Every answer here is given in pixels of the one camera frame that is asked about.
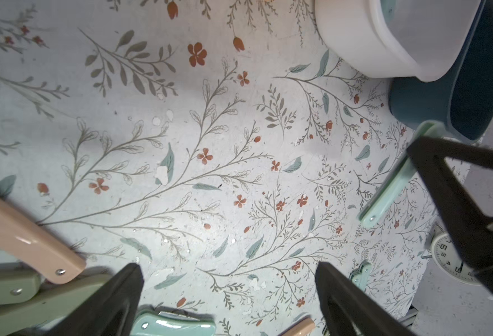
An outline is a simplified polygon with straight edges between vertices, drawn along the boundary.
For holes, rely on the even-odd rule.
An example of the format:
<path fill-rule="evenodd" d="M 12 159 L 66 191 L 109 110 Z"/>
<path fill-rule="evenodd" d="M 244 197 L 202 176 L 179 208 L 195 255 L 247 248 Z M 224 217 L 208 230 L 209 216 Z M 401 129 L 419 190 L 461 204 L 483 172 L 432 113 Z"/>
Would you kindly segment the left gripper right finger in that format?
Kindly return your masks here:
<path fill-rule="evenodd" d="M 329 335 L 413 335 L 330 263 L 318 264 L 315 284 Z"/>

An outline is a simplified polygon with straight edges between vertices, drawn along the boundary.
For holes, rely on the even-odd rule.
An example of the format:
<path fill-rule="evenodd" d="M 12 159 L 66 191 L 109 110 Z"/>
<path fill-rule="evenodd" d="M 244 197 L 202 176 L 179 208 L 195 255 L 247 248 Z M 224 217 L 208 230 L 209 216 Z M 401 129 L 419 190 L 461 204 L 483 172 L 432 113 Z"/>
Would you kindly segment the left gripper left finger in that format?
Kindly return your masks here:
<path fill-rule="evenodd" d="M 47 335 L 129 335 L 144 286 L 142 269 L 127 264 Z"/>

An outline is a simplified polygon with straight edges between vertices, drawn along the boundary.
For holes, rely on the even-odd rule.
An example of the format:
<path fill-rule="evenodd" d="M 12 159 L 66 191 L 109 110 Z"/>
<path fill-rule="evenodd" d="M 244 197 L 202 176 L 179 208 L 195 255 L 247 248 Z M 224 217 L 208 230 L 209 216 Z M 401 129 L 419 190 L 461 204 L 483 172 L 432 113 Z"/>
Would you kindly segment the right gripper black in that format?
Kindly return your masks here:
<path fill-rule="evenodd" d="M 420 137 L 407 156 L 425 183 L 461 259 L 493 294 L 493 216 L 487 216 L 452 173 L 447 158 L 493 170 L 493 150 Z"/>

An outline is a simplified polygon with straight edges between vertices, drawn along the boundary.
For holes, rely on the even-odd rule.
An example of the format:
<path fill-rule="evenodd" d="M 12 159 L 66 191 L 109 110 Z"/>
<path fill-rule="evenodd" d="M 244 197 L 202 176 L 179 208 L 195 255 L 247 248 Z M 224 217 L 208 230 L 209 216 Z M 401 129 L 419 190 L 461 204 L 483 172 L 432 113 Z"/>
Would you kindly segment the mint fruit knife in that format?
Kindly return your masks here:
<path fill-rule="evenodd" d="M 365 292 L 366 286 L 372 272 L 372 265 L 364 260 L 355 270 L 353 270 L 349 276 L 349 280 L 356 287 Z"/>
<path fill-rule="evenodd" d="M 441 138 L 446 134 L 443 123 L 435 120 L 422 122 L 416 129 L 409 146 L 414 144 L 421 137 Z M 388 211 L 390 205 L 399 196 L 407 183 L 417 173 L 412 161 L 407 155 L 407 151 L 401 155 L 395 167 L 389 171 L 389 175 L 384 183 L 377 189 L 372 199 L 359 212 L 357 219 L 360 224 L 367 229 L 377 225 L 383 215 Z"/>
<path fill-rule="evenodd" d="M 144 311 L 137 315 L 130 335 L 214 336 L 216 332 L 216 324 L 210 320 L 181 317 L 167 312 Z"/>

